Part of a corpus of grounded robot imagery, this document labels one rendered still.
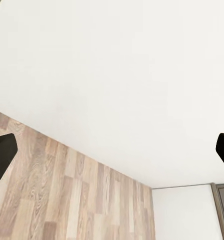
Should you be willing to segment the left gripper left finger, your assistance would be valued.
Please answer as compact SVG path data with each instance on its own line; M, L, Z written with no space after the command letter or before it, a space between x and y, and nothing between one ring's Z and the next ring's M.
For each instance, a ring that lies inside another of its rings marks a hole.
M17 141L13 133L0 136L0 180L17 152Z

